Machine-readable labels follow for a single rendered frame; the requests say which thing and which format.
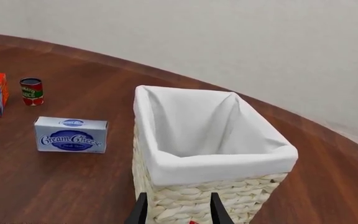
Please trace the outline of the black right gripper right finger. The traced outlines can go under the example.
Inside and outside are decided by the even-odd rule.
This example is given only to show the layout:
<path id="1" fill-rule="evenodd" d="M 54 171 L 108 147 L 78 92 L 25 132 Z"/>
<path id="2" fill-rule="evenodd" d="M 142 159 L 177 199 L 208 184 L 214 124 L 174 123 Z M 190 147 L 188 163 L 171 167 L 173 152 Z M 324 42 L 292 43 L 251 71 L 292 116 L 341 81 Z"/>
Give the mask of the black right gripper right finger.
<path id="1" fill-rule="evenodd" d="M 216 192 L 211 193 L 210 210 L 213 224 L 234 224 Z"/>

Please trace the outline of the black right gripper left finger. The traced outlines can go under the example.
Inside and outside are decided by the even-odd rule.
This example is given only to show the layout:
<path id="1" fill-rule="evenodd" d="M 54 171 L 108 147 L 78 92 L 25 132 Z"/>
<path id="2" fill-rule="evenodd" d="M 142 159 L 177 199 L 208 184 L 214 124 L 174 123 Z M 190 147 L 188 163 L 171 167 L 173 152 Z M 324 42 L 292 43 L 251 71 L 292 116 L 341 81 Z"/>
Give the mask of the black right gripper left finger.
<path id="1" fill-rule="evenodd" d="M 129 224 L 145 224 L 147 218 L 148 201 L 147 194 L 142 192 L 129 215 Z"/>

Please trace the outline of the woven basket with white liner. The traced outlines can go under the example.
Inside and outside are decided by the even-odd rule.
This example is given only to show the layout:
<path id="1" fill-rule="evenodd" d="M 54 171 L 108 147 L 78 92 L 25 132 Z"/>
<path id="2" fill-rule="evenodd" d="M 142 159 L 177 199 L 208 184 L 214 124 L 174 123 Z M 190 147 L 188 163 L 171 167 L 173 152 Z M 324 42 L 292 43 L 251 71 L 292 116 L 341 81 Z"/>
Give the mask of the woven basket with white liner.
<path id="1" fill-rule="evenodd" d="M 298 160 L 233 92 L 141 85 L 133 110 L 132 175 L 147 194 L 146 224 L 212 224 L 212 193 L 234 224 L 249 224 Z"/>

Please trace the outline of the silver-blue cream cheese box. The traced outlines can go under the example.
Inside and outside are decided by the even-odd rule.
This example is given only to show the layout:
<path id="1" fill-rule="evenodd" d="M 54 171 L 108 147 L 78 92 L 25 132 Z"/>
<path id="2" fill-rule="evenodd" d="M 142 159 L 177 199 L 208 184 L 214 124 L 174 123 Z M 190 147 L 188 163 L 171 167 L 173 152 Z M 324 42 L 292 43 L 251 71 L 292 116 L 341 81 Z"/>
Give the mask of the silver-blue cream cheese box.
<path id="1" fill-rule="evenodd" d="M 41 116 L 34 128 L 40 152 L 106 152 L 107 121 Z"/>

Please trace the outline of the red tomato sauce tin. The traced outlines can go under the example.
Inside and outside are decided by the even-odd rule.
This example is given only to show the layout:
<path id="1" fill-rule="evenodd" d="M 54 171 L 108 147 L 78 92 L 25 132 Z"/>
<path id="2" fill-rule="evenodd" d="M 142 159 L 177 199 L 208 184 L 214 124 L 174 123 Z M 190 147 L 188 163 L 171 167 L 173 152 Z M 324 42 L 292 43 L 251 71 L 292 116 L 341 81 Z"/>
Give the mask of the red tomato sauce tin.
<path id="1" fill-rule="evenodd" d="M 26 106 L 40 106 L 44 103 L 43 85 L 40 79 L 22 78 L 19 83 Z"/>

